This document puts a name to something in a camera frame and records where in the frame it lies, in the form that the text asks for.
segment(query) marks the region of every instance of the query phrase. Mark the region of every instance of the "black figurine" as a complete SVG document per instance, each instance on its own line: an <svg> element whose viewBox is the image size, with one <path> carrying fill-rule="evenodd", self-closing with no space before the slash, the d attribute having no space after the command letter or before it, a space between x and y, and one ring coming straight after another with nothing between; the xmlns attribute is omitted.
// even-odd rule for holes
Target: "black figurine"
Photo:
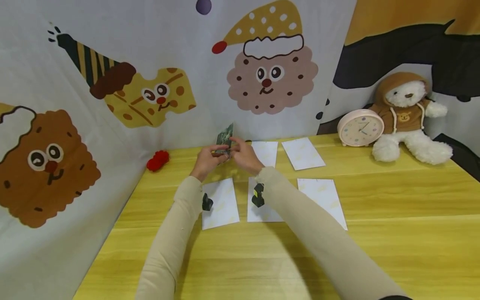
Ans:
<svg viewBox="0 0 480 300"><path fill-rule="evenodd" d="M204 194L203 202L202 202L202 209L205 211L210 211L213 206L213 200L208 198L207 193Z"/></svg>
<svg viewBox="0 0 480 300"><path fill-rule="evenodd" d="M262 197L262 193L264 192L264 185L259 183L253 189L253 197L252 203L255 204L256 207L262 207L265 204L265 200Z"/></svg>

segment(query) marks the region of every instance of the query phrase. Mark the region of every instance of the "cookie print backdrop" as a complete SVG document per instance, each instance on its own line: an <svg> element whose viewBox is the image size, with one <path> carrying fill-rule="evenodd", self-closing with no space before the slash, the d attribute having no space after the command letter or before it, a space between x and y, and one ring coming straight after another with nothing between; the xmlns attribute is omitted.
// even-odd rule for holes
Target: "cookie print backdrop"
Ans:
<svg viewBox="0 0 480 300"><path fill-rule="evenodd" d="M343 114L367 105L384 77L414 72L449 109L426 122L427 133L480 156L479 16L478 1L358 0L318 133L336 131Z"/></svg>
<svg viewBox="0 0 480 300"><path fill-rule="evenodd" d="M2 4L1 298L70 299L154 151L315 134L354 7Z"/></svg>

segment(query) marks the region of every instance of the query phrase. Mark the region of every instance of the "brown hoodie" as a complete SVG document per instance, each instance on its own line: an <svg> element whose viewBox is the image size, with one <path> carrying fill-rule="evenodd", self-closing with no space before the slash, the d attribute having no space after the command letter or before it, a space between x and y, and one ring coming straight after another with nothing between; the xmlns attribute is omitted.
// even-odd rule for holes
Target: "brown hoodie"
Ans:
<svg viewBox="0 0 480 300"><path fill-rule="evenodd" d="M417 104L407 108L400 108L388 102L385 97L392 89L411 81L423 81L425 90L429 93L430 87L427 80L420 75L409 72L394 73L385 77L378 85L375 92L375 103L370 109L376 112L384 121L384 134L423 129L425 109L430 100L424 96Z"/></svg>

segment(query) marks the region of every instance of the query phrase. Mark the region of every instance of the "clock face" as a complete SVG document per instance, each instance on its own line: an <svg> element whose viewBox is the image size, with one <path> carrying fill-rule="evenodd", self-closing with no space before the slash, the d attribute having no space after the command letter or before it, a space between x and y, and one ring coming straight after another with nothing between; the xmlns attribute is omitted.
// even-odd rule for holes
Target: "clock face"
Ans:
<svg viewBox="0 0 480 300"><path fill-rule="evenodd" d="M357 117L342 128L340 137L350 146L364 146L375 142L384 132L384 125L371 116Z"/></svg>

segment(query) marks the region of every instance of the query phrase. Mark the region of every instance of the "yellow table surface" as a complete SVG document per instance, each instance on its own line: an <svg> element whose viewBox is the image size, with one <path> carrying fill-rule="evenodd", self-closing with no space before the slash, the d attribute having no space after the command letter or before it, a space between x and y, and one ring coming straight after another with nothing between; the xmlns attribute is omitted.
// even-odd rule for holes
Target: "yellow table surface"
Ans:
<svg viewBox="0 0 480 300"><path fill-rule="evenodd" d="M279 144L276 168L295 186L297 178L334 179L349 234L411 297L480 297L477 181L453 161L425 165L405 148L398 161L378 163L371 147L343 147L336 134L310 140L326 167L294 171ZM144 173L75 300L134 298L150 244L198 150L170 151L161 171ZM240 222L202 231L198 219L176 298L338 299L285 223L247 223L247 173L229 161L205 183L230 177Z"/></svg>

